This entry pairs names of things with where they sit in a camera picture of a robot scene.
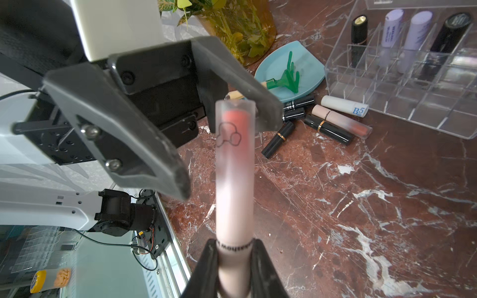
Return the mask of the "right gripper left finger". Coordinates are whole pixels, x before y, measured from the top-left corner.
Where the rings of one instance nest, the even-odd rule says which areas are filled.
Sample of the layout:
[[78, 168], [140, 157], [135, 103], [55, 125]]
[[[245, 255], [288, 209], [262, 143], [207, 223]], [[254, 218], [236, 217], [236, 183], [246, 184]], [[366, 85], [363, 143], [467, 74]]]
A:
[[209, 239], [180, 298], [217, 298], [218, 262], [216, 240]]

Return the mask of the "lilac lipstick tube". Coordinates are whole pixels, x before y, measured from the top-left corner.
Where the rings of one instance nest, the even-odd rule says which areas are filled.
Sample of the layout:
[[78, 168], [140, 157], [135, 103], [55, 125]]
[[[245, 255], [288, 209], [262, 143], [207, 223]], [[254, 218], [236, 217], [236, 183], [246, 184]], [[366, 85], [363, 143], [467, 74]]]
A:
[[412, 17], [403, 52], [397, 65], [397, 71], [399, 73], [405, 74], [411, 68], [416, 59], [418, 50], [427, 37], [432, 18], [433, 13], [431, 11], [421, 11]]
[[403, 9], [394, 9], [385, 16], [379, 61], [379, 66], [382, 68], [385, 68], [389, 65], [391, 59], [391, 48], [399, 39], [403, 16]]

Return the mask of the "black gold band lipstick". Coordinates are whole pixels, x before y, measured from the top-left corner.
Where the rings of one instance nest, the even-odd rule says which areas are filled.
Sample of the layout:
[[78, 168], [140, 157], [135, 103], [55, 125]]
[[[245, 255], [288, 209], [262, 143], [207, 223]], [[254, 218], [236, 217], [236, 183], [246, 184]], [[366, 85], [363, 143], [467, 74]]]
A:
[[308, 114], [303, 121], [306, 125], [318, 131], [320, 134], [324, 134], [341, 144], [349, 145], [354, 139], [354, 136], [351, 133], [315, 115]]

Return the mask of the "dark brown lipstick tube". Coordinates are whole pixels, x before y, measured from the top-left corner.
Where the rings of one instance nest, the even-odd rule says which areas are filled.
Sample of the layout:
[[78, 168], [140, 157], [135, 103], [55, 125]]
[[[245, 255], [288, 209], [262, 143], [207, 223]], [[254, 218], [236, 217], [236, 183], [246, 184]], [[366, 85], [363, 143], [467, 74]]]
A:
[[352, 21], [351, 44], [352, 44], [352, 67], [356, 68], [365, 52], [368, 38], [368, 17], [359, 15]]

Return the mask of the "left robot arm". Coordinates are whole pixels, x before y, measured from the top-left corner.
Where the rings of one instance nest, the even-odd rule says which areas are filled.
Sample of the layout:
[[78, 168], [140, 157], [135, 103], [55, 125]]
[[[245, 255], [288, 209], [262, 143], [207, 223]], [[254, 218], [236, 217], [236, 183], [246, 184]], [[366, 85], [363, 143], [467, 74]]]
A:
[[2, 1], [1, 73], [26, 92], [1, 96], [1, 164], [97, 161], [121, 187], [181, 201], [191, 182], [178, 149], [198, 120], [225, 119], [233, 86], [252, 123], [230, 142], [277, 130], [283, 105], [212, 36], [168, 42], [155, 1]]

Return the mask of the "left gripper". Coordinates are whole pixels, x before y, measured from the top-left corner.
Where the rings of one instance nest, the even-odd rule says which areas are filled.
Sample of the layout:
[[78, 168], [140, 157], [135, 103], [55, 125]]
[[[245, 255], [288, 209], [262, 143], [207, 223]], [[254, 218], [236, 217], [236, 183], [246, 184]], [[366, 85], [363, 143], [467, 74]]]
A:
[[283, 104], [213, 36], [49, 71], [43, 84], [26, 120], [13, 125], [15, 136], [48, 163], [97, 159], [107, 168], [119, 160], [107, 170], [119, 186], [181, 201], [191, 196], [191, 180], [176, 148], [198, 136], [204, 117], [216, 132], [215, 104], [229, 86], [255, 102], [257, 132], [283, 123]]

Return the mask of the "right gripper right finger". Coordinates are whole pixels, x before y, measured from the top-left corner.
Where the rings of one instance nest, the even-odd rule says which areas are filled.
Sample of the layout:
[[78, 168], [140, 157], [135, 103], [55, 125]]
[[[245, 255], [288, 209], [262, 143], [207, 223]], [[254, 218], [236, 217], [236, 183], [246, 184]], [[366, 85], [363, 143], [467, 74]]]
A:
[[289, 298], [263, 242], [253, 240], [251, 256], [251, 297]]

